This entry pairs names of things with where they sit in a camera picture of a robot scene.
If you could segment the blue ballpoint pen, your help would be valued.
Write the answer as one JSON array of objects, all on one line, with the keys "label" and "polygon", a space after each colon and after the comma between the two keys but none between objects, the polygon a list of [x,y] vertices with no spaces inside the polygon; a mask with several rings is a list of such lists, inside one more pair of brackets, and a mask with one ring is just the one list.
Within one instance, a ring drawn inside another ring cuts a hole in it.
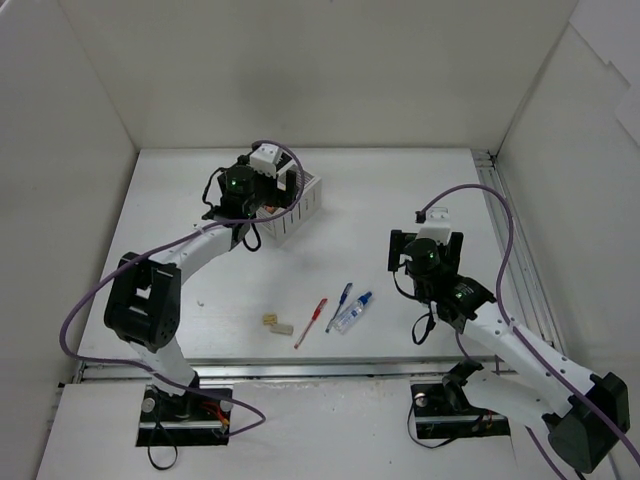
[{"label": "blue ballpoint pen", "polygon": [[352,282],[349,282],[349,283],[347,283],[345,285],[345,287],[344,287],[344,289],[343,289],[343,291],[342,291],[342,293],[340,295],[339,301],[337,303],[335,312],[332,315],[331,319],[329,320],[329,322],[328,322],[328,324],[327,324],[327,326],[325,328],[325,332],[326,333],[329,333],[331,331],[331,328],[332,328],[336,318],[338,317],[341,309],[343,308],[343,306],[344,306],[344,304],[345,304],[345,302],[346,302],[346,300],[347,300],[347,298],[348,298],[348,296],[349,296],[349,294],[351,292],[352,287],[353,287],[353,283]]}]

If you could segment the clear blue-capped spray bottle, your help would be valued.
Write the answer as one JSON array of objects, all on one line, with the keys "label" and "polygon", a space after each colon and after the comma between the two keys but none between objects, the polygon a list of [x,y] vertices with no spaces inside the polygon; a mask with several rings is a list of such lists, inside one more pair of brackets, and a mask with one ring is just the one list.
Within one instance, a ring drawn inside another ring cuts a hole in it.
[{"label": "clear blue-capped spray bottle", "polygon": [[359,296],[354,302],[344,309],[334,321],[333,328],[340,334],[346,334],[359,320],[372,299],[372,292]]}]

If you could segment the red ballpoint pen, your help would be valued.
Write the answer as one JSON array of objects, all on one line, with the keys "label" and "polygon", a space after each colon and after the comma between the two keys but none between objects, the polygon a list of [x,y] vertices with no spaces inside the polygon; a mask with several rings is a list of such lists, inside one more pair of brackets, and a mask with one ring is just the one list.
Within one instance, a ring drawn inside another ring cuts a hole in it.
[{"label": "red ballpoint pen", "polygon": [[327,302],[328,302],[327,298],[322,298],[320,300],[320,302],[318,303],[318,305],[314,309],[314,312],[313,312],[309,322],[306,324],[306,326],[302,330],[300,336],[298,337],[298,339],[294,343],[294,349],[295,350],[298,350],[300,348],[301,344],[304,342],[304,340],[305,340],[306,336],[308,335],[309,331],[311,330],[311,328],[315,324],[316,320],[318,319],[318,317],[321,315],[322,311],[324,310]]}]

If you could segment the small wooden stamp block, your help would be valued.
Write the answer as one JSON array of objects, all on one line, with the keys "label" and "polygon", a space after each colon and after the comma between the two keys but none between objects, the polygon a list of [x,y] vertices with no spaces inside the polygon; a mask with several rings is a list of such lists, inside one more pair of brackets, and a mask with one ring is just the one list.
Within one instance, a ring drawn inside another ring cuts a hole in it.
[{"label": "small wooden stamp block", "polygon": [[268,326],[275,325],[278,323],[278,317],[274,313],[267,313],[262,317],[262,323]]}]

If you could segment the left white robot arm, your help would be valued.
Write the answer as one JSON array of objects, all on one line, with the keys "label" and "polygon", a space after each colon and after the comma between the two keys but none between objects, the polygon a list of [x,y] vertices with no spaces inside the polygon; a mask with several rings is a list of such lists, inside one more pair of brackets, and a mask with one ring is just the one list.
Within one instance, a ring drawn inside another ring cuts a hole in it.
[{"label": "left white robot arm", "polygon": [[198,374],[176,339],[183,285],[211,260],[243,243],[259,209],[288,209],[304,188],[305,174],[297,164],[276,162],[266,167],[262,171],[259,164],[241,155],[232,166],[215,170],[202,200],[208,202],[209,189],[217,182],[219,203],[210,204],[203,215],[216,225],[195,231],[159,259],[140,260],[114,278],[105,326],[137,352],[154,375],[153,384],[164,396],[164,408],[177,419],[191,418],[200,406],[195,390]]}]

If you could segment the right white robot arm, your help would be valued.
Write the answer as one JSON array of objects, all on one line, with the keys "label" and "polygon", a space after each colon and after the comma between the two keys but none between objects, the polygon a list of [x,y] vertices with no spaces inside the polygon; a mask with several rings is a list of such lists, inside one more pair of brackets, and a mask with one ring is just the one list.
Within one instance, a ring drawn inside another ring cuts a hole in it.
[{"label": "right white robot arm", "polygon": [[447,243],[424,233],[390,234],[388,269],[404,270],[409,299],[429,308],[428,326],[441,322],[505,361],[524,384],[484,371],[476,361],[457,364],[443,380],[445,405],[494,410],[531,429],[543,430],[553,451],[582,474],[592,473],[630,428],[629,394],[612,372],[599,376],[580,366],[502,314],[494,294],[459,274],[464,236]]}]

